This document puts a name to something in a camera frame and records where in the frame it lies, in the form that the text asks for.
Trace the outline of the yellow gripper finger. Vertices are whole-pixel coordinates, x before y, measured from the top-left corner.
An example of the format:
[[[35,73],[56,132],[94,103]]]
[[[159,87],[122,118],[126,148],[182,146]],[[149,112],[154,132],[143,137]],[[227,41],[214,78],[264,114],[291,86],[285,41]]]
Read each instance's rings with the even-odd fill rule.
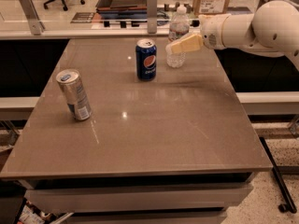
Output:
[[[199,50],[203,45],[203,38],[200,34],[188,33],[169,43],[165,50],[167,54],[179,54]]]

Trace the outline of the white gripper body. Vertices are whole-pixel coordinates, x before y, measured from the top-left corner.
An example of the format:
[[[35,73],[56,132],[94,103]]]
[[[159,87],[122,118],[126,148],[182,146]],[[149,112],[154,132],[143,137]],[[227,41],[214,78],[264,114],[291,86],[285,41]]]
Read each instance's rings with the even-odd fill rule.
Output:
[[[209,49],[225,49],[222,29],[230,14],[200,15],[200,32]]]

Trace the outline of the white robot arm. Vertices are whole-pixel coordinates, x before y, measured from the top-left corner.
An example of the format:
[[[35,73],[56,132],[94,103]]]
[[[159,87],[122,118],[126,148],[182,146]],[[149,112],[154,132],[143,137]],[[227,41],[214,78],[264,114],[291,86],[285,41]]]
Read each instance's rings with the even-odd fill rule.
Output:
[[[179,54],[208,49],[240,49],[265,56],[286,56],[299,70],[299,11],[291,4],[274,0],[251,14],[200,15],[200,31],[187,33],[165,48]]]

